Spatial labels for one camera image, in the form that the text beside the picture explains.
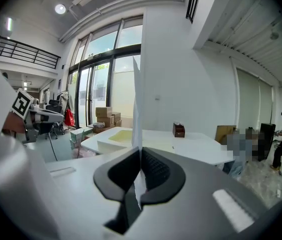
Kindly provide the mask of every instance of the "brown box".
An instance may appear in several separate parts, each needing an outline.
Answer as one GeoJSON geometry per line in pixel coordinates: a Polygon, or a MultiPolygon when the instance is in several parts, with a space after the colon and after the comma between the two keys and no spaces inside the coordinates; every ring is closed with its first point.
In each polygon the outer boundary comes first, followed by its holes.
{"type": "Polygon", "coordinates": [[[96,107],[95,108],[95,116],[97,118],[108,118],[112,116],[112,107],[96,107]]]}
{"type": "Polygon", "coordinates": [[[99,134],[99,133],[102,133],[102,132],[104,132],[104,131],[106,131],[106,130],[109,130],[109,129],[113,128],[113,127],[115,127],[115,126],[112,125],[112,126],[110,126],[110,127],[105,127],[105,128],[93,128],[93,132],[94,132],[95,134],[99,134]]]}
{"type": "Polygon", "coordinates": [[[114,116],[114,122],[119,122],[121,120],[121,113],[120,112],[112,112],[112,116],[114,116]]]}
{"type": "Polygon", "coordinates": [[[173,123],[172,133],[176,138],[184,138],[186,136],[186,129],[182,124],[173,123]]]}
{"type": "Polygon", "coordinates": [[[235,125],[218,125],[216,128],[214,140],[221,144],[225,136],[233,134],[235,128],[235,125]]]}
{"type": "Polygon", "coordinates": [[[105,123],[105,127],[110,127],[113,126],[115,124],[115,117],[114,115],[111,115],[109,117],[97,117],[96,121],[98,123],[105,123]]]}
{"type": "Polygon", "coordinates": [[[115,127],[121,127],[122,120],[115,122],[115,127]]]}

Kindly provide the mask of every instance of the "window frame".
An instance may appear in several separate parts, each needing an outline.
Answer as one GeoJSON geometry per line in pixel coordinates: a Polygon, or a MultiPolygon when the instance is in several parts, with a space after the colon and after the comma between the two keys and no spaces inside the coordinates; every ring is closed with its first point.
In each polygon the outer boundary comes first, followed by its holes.
{"type": "MultiPolygon", "coordinates": [[[[140,26],[141,20],[143,21],[143,15],[137,15],[137,16],[133,16],[133,17],[125,18],[125,19],[122,18],[121,20],[107,24],[107,25],[97,29],[96,31],[92,31],[88,35],[84,36],[82,39],[80,39],[77,42],[77,45],[75,47],[75,51],[74,51],[74,54],[72,56],[71,66],[69,68],[68,75],[74,73],[75,71],[78,71],[77,83],[80,82],[82,70],[86,69],[87,67],[94,67],[94,66],[100,65],[104,61],[109,62],[109,70],[108,70],[108,76],[107,76],[107,87],[106,87],[106,98],[105,98],[105,103],[106,103],[107,107],[111,106],[112,83],[113,83],[113,74],[114,74],[114,69],[115,69],[115,65],[114,65],[115,59],[141,54],[141,43],[140,44],[132,44],[132,45],[117,48],[118,44],[119,44],[121,31],[124,28],[125,22],[129,22],[129,27],[134,27],[133,21],[135,22],[135,26],[140,26]],[[116,24],[118,24],[118,29],[117,29],[117,32],[116,32],[116,37],[115,37],[113,49],[99,53],[99,54],[96,54],[96,55],[93,55],[93,57],[89,57],[89,59],[82,60],[86,55],[87,49],[89,47],[89,43],[93,38],[93,34],[104,32],[105,33],[104,35],[107,35],[108,33],[107,33],[106,29],[111,28],[111,27],[113,27],[113,25],[116,25],[116,24]],[[82,56],[81,56],[81,61],[78,62],[77,64],[73,64],[76,61],[76,57],[78,55],[79,48],[81,47],[81,43],[85,39],[86,39],[86,43],[85,43],[85,47],[84,47],[84,50],[83,50],[83,53],[82,53],[82,56]]],[[[79,126],[79,113],[77,113],[78,109],[79,109],[79,102],[80,102],[79,101],[79,84],[76,85],[75,96],[78,97],[78,98],[75,99],[75,104],[74,104],[74,108],[76,110],[74,112],[75,127],[78,129],[78,128],[81,128],[79,126]]]]}

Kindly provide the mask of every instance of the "black office chair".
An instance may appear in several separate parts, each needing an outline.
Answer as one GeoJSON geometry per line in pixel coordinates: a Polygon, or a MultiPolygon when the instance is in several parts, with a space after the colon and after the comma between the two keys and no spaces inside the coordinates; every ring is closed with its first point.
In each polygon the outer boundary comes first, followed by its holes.
{"type": "MultiPolygon", "coordinates": [[[[55,99],[50,99],[49,105],[47,105],[45,107],[45,109],[53,111],[53,112],[57,112],[57,113],[60,113],[60,114],[62,113],[62,106],[60,105],[60,101],[55,100],[55,99]]],[[[63,129],[63,121],[53,123],[53,127],[51,129],[51,131],[55,135],[55,139],[58,139],[56,129],[58,129],[62,133],[62,135],[65,134],[65,130],[63,129]]]]}

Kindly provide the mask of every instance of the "black railing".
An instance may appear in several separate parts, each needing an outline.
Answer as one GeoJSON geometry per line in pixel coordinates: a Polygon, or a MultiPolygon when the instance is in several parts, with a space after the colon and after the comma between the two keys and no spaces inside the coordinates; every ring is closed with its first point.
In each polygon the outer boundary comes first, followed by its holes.
{"type": "Polygon", "coordinates": [[[56,69],[61,58],[48,51],[0,36],[0,56],[56,69]]]}
{"type": "Polygon", "coordinates": [[[187,5],[186,18],[189,19],[191,23],[193,23],[193,18],[195,17],[198,1],[199,0],[189,0],[187,5]]]}

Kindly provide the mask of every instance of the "white table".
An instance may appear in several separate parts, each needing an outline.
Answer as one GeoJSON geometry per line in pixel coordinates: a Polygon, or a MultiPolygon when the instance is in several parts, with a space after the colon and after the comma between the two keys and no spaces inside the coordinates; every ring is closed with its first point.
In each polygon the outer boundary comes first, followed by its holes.
{"type": "MultiPolygon", "coordinates": [[[[132,131],[131,128],[114,127],[83,141],[81,146],[98,154],[131,147],[130,144],[108,140],[121,130],[132,131]]],[[[232,151],[227,151],[225,146],[203,133],[186,132],[185,138],[176,138],[171,131],[142,130],[142,140],[144,147],[164,149],[211,165],[233,161],[232,151]]]]}

